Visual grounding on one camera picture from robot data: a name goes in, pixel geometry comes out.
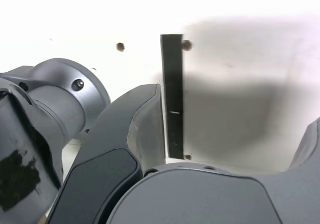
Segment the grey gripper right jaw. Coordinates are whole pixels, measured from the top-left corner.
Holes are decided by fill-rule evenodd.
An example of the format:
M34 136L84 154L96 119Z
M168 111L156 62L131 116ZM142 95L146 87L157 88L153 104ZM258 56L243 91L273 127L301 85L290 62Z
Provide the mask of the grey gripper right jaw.
M125 193L107 223L319 223L319 124L307 127L285 172L161 166Z

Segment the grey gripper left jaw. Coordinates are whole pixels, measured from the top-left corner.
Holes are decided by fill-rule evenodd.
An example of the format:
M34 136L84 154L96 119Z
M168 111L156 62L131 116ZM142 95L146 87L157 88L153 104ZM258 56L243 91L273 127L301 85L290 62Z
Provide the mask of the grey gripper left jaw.
M48 223L105 223L146 170L165 163L159 84L138 86L113 101L81 145Z

